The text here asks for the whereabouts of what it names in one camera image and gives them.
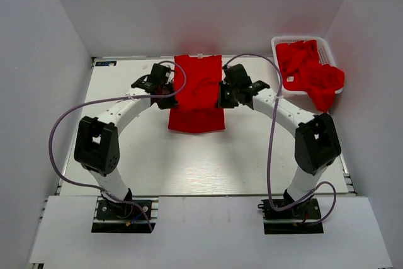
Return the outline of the red t shirt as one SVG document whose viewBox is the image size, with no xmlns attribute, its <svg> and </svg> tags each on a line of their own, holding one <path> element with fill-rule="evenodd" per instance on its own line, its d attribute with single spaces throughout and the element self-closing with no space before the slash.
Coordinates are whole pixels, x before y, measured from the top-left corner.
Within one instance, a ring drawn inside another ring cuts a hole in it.
<svg viewBox="0 0 403 269">
<path fill-rule="evenodd" d="M 183 88 L 176 96 L 178 105 L 169 113 L 168 129 L 188 134 L 202 134 L 225 129 L 224 110 L 216 107 L 222 80 L 222 56 L 197 58 L 177 55 L 173 84 Z"/>
</svg>

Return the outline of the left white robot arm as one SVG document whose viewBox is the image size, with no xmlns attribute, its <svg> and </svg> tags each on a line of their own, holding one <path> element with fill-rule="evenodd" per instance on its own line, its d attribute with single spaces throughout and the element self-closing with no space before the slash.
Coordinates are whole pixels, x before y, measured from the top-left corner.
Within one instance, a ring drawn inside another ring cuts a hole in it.
<svg viewBox="0 0 403 269">
<path fill-rule="evenodd" d="M 130 87 L 123 100 L 96 117 L 83 117 L 78 126 L 74 159 L 88 170 L 101 187 L 103 198 L 112 202 L 111 210 L 120 218 L 133 210 L 132 194 L 118 171 L 119 136 L 132 120 L 156 104 L 160 109 L 175 107 L 173 70 L 154 64 L 151 72 Z"/>
</svg>

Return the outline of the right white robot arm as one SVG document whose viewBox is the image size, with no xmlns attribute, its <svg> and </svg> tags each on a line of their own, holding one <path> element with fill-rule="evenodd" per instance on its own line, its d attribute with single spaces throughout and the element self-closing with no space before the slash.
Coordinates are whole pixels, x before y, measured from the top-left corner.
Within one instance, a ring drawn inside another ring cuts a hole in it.
<svg viewBox="0 0 403 269">
<path fill-rule="evenodd" d="M 307 210 L 306 200 L 314 194 L 322 174 L 341 154 L 341 146 L 330 114 L 314 114 L 278 96 L 263 81 L 253 82 L 241 64 L 224 66 L 224 80 L 219 82 L 218 108 L 244 105 L 266 115 L 286 129 L 295 139 L 297 170 L 283 194 L 283 205 L 290 217 L 300 217 Z"/>
</svg>

